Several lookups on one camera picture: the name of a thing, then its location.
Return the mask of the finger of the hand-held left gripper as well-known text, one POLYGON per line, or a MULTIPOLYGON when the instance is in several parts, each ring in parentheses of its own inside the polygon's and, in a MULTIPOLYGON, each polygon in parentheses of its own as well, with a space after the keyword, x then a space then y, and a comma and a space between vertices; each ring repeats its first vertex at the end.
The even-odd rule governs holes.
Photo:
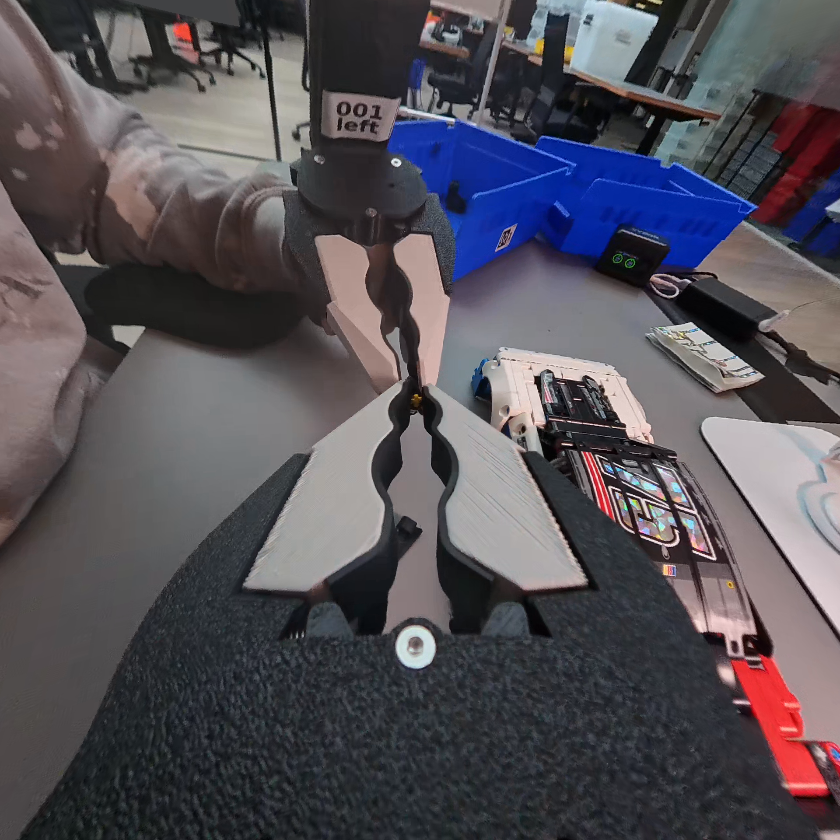
POLYGON ((344 348, 360 363, 377 394, 401 380, 394 349, 382 331, 382 312, 371 299, 368 251, 337 234, 315 237, 329 292, 327 321, 344 348))
POLYGON ((387 343, 387 360, 395 363, 387 385, 412 376, 420 386, 437 383, 448 320, 434 240, 410 234, 393 246, 387 269, 387 332, 398 331, 398 350, 387 343))

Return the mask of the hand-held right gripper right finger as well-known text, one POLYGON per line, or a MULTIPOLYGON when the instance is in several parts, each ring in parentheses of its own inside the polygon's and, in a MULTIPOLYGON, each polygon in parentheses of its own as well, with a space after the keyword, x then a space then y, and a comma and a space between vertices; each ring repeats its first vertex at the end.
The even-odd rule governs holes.
POLYGON ((528 451, 435 385, 423 388, 423 424, 443 484, 437 573, 452 634, 479 634, 500 602, 589 586, 528 451))

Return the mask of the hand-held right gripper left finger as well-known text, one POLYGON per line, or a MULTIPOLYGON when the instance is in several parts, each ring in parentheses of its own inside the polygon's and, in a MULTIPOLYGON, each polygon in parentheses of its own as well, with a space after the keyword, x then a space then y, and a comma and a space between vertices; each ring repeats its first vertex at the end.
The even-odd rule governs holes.
POLYGON ((256 553, 246 592, 331 599, 380 635, 398 565, 389 489, 403 467, 399 381, 318 441, 256 553))

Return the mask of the person's left forearm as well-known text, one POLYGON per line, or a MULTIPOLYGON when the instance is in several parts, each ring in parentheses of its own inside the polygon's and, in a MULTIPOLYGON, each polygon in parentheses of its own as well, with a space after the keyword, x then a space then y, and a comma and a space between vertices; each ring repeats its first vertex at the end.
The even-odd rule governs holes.
POLYGON ((86 249, 99 263, 171 267, 247 294, 282 291, 320 314, 323 293, 287 242, 299 213, 286 164, 235 179, 139 127, 99 150, 86 249))

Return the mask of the grey desk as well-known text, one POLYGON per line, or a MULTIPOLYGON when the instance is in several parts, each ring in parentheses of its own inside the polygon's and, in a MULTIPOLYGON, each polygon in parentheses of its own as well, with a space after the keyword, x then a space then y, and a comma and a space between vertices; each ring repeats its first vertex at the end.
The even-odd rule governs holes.
MULTIPOLYGON (((700 436, 751 419, 645 338, 643 292, 529 244, 455 283, 438 386, 471 410, 501 346, 613 364, 656 442, 698 478, 773 640, 807 736, 838 742, 838 639, 700 436)), ((2 838, 18 838, 77 752, 137 627, 184 560, 292 455, 375 394, 303 322, 252 353, 144 334, 84 418, 66 468, 2 547, 2 838)))

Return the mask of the wooden office desk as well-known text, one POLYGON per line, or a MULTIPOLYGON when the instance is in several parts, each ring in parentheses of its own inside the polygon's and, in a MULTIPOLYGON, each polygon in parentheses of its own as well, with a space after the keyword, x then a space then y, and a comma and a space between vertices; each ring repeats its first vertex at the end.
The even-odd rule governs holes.
POLYGON ((643 108, 652 121, 648 125, 644 137, 636 148, 636 154, 650 155, 657 143, 666 122, 709 124, 721 119, 722 114, 708 108, 691 105, 686 100, 671 97, 663 92, 649 87, 634 85, 624 80, 601 78, 582 70, 574 70, 569 65, 563 66, 565 76, 574 79, 571 90, 572 111, 560 129, 557 137, 562 139, 576 113, 583 106, 587 98, 591 98, 594 91, 607 94, 616 102, 632 102, 634 106, 643 108))

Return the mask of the blue plastic bin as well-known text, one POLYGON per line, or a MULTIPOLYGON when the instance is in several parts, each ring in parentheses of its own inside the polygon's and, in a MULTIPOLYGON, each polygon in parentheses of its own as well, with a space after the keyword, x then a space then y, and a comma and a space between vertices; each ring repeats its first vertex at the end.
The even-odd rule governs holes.
POLYGON ((534 238, 562 204, 576 164, 463 121, 401 121, 390 151, 417 166, 438 195, 455 236, 454 280, 534 238), (447 211, 458 181, 467 212, 447 211))
POLYGON ((668 241, 670 264, 698 267, 757 206, 681 164, 542 137, 537 150, 574 170, 542 236, 555 249, 595 259, 620 225, 668 241))

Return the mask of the black office chair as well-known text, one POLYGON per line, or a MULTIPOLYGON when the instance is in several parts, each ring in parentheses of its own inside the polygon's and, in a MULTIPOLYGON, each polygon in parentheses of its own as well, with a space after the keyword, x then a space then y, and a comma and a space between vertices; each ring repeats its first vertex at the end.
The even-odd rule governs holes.
POLYGON ((226 72, 229 76, 233 76, 235 74, 234 60, 235 58, 240 58, 248 64, 252 71, 258 74, 259 79, 265 80, 266 72, 264 68, 256 64, 251 58, 248 58, 241 49, 247 41, 257 41, 259 39, 256 33, 256 18, 252 3, 234 1, 234 4, 237 12, 237 23, 212 23, 212 34, 209 36, 209 39, 216 46, 197 51, 198 66, 204 68, 205 58, 208 57, 215 61, 217 67, 221 67, 223 58, 225 58, 226 72))
POLYGON ((448 110, 445 116, 451 118, 455 116, 454 106, 469 106, 467 120, 474 118, 480 105, 496 36, 497 25, 490 24, 486 27, 475 53, 461 69, 454 72, 438 70, 430 72, 427 80, 432 95, 427 112, 435 109, 443 112, 444 105, 447 105, 448 110))
POLYGON ((511 129, 511 138, 528 144, 544 136, 592 144, 599 131, 600 115, 587 113, 587 84, 564 69, 566 38, 571 16, 549 13, 543 33, 540 87, 524 120, 511 129))
POLYGON ((147 87, 156 85, 155 73, 166 73, 173 77, 185 76, 193 79, 198 92, 205 93, 207 85, 199 77, 199 73, 206 76, 206 83, 216 86, 216 78, 212 71, 197 65, 180 54, 175 53, 170 38, 166 33, 165 21, 148 14, 141 15, 143 28, 148 40, 150 54, 143 56, 129 56, 135 78, 143 80, 147 87))

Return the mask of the toy brick race car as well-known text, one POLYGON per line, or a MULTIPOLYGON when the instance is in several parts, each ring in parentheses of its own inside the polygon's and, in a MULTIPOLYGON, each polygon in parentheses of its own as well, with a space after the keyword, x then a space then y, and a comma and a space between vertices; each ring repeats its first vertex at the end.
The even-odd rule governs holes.
POLYGON ((471 389, 495 428, 545 457, 646 553, 761 731, 783 787, 838 803, 838 745, 806 739, 717 514, 677 453, 655 443, 627 379, 603 362, 501 348, 478 363, 471 389))

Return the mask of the white pole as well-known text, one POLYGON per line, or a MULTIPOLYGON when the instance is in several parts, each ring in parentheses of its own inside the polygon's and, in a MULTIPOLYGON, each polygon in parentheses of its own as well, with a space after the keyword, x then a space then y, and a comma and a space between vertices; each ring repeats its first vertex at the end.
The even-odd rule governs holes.
POLYGON ((487 101, 490 95, 490 89, 493 77, 497 67, 498 55, 501 49, 501 43, 504 39, 505 27, 507 25, 508 15, 510 12, 511 1, 500 1, 498 14, 494 20, 496 31, 492 41, 490 56, 487 63, 486 75, 480 93, 478 107, 473 118, 473 123, 478 128, 482 126, 487 110, 487 101))

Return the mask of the black power bank green display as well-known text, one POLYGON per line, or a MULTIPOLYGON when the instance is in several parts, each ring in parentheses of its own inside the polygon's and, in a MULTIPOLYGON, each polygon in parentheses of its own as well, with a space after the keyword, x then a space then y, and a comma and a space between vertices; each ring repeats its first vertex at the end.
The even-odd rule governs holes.
POLYGON ((669 253, 667 238, 633 225, 620 224, 595 262, 594 271, 628 286, 645 288, 669 253))

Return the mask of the white mat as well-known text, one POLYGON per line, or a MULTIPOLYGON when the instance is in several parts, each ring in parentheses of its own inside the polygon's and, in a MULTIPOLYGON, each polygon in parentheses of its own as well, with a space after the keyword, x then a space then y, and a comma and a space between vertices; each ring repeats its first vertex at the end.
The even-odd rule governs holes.
POLYGON ((838 636, 838 426, 711 416, 700 435, 838 636))

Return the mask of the folded paper booklet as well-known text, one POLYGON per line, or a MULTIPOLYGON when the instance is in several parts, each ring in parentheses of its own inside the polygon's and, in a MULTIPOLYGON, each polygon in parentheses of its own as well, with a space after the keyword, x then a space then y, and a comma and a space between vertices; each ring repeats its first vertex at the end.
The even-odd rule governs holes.
POLYGON ((713 393, 741 390, 764 379, 693 322, 655 327, 646 339, 713 393))

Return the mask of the white storage box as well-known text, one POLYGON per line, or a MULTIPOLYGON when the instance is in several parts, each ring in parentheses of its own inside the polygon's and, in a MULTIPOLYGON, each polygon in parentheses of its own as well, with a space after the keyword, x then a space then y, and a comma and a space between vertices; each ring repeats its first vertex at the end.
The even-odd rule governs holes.
POLYGON ((587 1, 575 37, 570 69, 625 81, 658 22, 656 14, 607 1, 587 1))

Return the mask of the black power adapter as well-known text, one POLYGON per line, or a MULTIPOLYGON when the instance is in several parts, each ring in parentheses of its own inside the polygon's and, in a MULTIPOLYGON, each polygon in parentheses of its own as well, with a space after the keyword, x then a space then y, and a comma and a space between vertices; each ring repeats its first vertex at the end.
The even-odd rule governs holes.
POLYGON ((698 316, 708 327, 739 342, 754 339, 762 326, 773 324, 780 315, 713 276, 694 279, 675 300, 677 306, 698 316))

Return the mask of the person's grey hoodie torso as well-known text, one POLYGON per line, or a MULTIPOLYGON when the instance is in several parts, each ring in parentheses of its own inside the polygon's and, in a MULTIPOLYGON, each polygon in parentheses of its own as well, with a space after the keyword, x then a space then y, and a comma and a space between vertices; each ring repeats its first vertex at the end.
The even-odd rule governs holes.
POLYGON ((45 250, 138 256, 159 214, 147 127, 2 2, 2 542, 64 465, 102 378, 45 250))

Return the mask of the red and blue crate stack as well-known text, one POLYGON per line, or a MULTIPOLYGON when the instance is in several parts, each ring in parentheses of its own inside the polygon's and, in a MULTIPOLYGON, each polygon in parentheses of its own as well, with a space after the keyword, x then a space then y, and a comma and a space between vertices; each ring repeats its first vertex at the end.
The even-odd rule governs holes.
POLYGON ((790 101, 770 129, 779 159, 749 221, 775 228, 807 256, 838 259, 839 113, 790 101))

